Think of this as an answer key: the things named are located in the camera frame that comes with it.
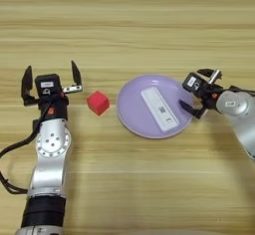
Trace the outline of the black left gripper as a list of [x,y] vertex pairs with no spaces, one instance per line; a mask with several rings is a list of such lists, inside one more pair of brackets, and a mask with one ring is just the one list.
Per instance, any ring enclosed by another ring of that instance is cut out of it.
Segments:
[[68,94],[78,93],[83,90],[81,73],[74,61],[72,64],[73,79],[77,86],[65,87],[56,93],[50,93],[39,98],[39,101],[30,95],[33,89],[32,67],[29,66],[24,73],[21,84],[21,98],[25,106],[38,104],[42,121],[49,119],[68,119]]

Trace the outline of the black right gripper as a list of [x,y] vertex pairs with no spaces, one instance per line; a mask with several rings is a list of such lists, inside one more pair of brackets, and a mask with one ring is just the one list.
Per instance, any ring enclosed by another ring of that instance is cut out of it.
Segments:
[[194,109],[184,101],[179,101],[180,106],[195,118],[201,118],[207,110],[215,110],[216,102],[223,92],[221,86],[216,85],[216,81],[222,78],[220,70],[200,69],[198,74],[207,77],[208,82],[204,82],[200,87],[199,97],[201,99],[202,108]]

